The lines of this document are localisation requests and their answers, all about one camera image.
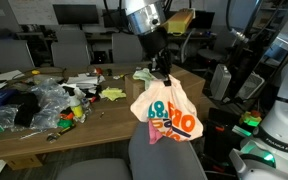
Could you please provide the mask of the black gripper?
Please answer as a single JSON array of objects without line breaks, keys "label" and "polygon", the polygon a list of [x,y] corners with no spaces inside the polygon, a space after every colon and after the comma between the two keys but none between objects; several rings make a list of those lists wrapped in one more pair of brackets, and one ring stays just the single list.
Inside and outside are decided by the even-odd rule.
[{"label": "black gripper", "polygon": [[146,56],[151,60],[149,70],[151,72],[159,72],[164,77],[164,85],[171,86],[169,78],[171,62],[170,52],[167,48],[168,35],[166,30],[160,27],[153,32],[139,35],[138,39]]}]

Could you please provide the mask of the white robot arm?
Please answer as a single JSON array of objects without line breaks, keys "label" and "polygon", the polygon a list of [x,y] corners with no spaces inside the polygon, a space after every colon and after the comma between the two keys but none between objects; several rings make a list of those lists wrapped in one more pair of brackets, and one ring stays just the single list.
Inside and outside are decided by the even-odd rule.
[{"label": "white robot arm", "polygon": [[229,157],[240,180],[288,180],[288,63],[274,105]]}]

